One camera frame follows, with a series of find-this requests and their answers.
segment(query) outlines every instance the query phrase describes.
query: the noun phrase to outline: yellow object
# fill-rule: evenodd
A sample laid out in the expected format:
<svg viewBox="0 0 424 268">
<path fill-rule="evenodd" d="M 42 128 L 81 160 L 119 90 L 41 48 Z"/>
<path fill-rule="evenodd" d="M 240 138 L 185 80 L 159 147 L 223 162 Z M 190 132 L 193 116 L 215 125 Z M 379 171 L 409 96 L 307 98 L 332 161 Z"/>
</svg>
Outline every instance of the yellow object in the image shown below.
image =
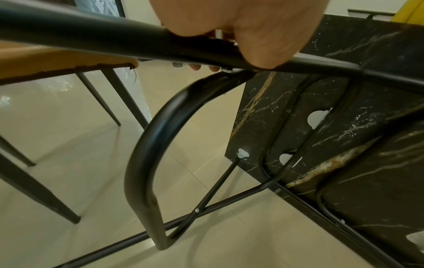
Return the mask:
<svg viewBox="0 0 424 268">
<path fill-rule="evenodd" d="M 424 0 L 408 0 L 392 22 L 424 25 Z"/>
</svg>

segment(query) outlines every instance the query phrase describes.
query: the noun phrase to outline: chair leg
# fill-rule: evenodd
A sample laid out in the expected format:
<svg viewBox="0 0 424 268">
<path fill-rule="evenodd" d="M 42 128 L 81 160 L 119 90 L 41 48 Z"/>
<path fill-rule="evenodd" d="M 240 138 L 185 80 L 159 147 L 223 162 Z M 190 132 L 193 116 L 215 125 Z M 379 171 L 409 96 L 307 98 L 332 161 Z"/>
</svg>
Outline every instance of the chair leg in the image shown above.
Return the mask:
<svg viewBox="0 0 424 268">
<path fill-rule="evenodd" d="M 116 118 L 116 116 L 113 114 L 112 110 L 109 108 L 109 106 L 106 104 L 106 102 L 103 100 L 103 98 L 100 96 L 100 94 L 97 92 L 97 90 L 94 88 L 93 84 L 88 81 L 87 77 L 81 73 L 76 73 L 76 76 L 83 82 L 85 87 L 90 91 L 91 94 L 93 94 L 94 98 L 100 103 L 100 105 L 105 109 L 105 111 L 110 115 L 110 117 L 116 122 L 118 126 L 121 125 L 119 120 Z"/>
<path fill-rule="evenodd" d="M 119 97 L 124 101 L 125 105 L 127 105 L 128 109 L 131 111 L 132 115 L 137 119 L 143 129 L 146 129 L 149 124 L 144 117 L 143 113 L 138 108 L 137 104 L 128 93 L 122 81 L 119 79 L 118 75 L 115 73 L 113 69 L 102 69 L 101 70 L 109 83 L 114 87 Z"/>
<path fill-rule="evenodd" d="M 12 161 L 0 155 L 0 178 L 35 202 L 47 207 L 68 221 L 77 224 L 81 217 L 75 214 L 51 191 L 21 170 Z"/>
<path fill-rule="evenodd" d="M 7 140 L 5 140 L 2 136 L 0 136 L 0 148 L 8 152 L 9 154 L 13 155 L 15 158 L 19 159 L 19 161 L 22 161 L 27 166 L 35 166 L 35 163 L 29 160 L 26 156 L 23 155 L 18 149 L 13 147 Z"/>
</svg>

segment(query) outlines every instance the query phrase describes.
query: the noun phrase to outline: black marble tabletop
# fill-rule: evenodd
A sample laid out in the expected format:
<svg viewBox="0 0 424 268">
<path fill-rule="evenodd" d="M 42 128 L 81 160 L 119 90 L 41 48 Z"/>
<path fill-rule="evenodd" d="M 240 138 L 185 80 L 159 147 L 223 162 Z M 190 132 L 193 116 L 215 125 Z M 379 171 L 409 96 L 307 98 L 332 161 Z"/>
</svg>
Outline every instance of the black marble tabletop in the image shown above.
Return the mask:
<svg viewBox="0 0 424 268">
<path fill-rule="evenodd" d="M 421 26 L 326 15 L 302 52 L 424 80 Z M 264 72 L 246 84 L 226 157 L 234 159 L 239 148 L 249 152 L 248 160 L 239 165 L 261 182 L 266 180 L 258 167 L 262 150 L 294 88 L 307 76 Z M 308 116 L 317 110 L 330 111 L 347 83 L 347 78 L 328 77 L 302 93 L 265 158 L 269 172 L 279 171 L 283 166 L 279 157 L 296 152 L 312 131 Z M 421 108 L 424 91 L 420 94 L 364 83 L 349 109 L 290 169 L 283 183 L 314 205 L 317 184 L 326 174 L 363 152 L 383 126 Z M 424 230 L 423 174 L 424 121 L 418 121 L 340 178 L 324 198 L 350 226 L 383 246 L 406 267 L 424 266 L 424 249 L 413 241 L 414 234 Z M 280 196 L 291 203 L 284 194 Z M 338 237 L 330 227 L 317 222 Z M 357 252 L 367 258 L 366 253 Z"/>
</svg>

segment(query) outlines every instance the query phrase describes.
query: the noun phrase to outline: hand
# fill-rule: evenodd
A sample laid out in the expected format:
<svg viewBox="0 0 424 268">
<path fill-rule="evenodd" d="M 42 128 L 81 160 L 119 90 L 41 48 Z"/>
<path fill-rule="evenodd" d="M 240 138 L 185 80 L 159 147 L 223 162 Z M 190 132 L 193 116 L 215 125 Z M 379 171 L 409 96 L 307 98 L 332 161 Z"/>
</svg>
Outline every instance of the hand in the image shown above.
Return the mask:
<svg viewBox="0 0 424 268">
<path fill-rule="evenodd" d="M 272 69 L 290 60 L 306 45 L 321 21 L 328 0 L 150 0 L 150 3 L 161 22 L 174 34 L 196 36 L 226 29 L 234 33 L 240 52 L 249 63 Z"/>
</svg>

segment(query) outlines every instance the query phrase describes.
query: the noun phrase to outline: brown chair seat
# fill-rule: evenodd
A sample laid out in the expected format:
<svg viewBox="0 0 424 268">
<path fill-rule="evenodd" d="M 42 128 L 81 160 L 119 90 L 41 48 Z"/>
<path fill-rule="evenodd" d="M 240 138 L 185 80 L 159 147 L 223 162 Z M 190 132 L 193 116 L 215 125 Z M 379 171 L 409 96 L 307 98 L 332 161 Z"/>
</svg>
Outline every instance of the brown chair seat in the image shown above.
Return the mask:
<svg viewBox="0 0 424 268">
<path fill-rule="evenodd" d="M 119 67 L 137 68 L 138 60 L 41 45 L 0 42 L 0 84 Z"/>
</svg>

